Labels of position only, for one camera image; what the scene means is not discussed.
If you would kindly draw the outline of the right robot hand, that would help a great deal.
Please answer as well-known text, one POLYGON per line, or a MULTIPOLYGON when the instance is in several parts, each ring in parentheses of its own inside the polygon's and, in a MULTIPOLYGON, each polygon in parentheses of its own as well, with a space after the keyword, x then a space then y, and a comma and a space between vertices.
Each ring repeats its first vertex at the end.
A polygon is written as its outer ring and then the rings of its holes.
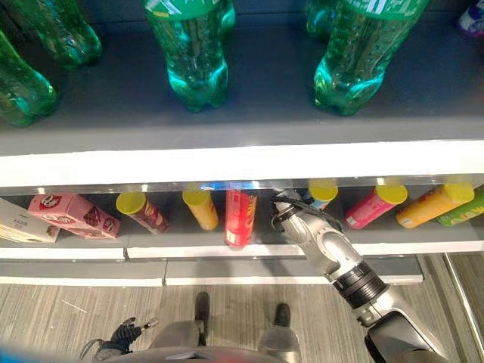
POLYGON ((275 189, 275 196, 271 199, 277 209, 284 209, 291 201, 301 201, 302 198, 295 189, 275 189))

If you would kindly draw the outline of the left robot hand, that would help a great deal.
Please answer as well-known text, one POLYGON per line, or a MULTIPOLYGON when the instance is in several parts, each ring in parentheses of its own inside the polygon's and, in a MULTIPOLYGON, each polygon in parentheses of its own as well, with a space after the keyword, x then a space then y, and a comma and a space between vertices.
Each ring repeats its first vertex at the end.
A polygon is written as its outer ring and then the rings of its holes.
POLYGON ((145 330, 155 327, 159 319, 150 318, 141 325, 135 324, 136 318, 126 319, 112 334, 110 341, 122 354, 130 353, 130 346, 142 335, 145 330))

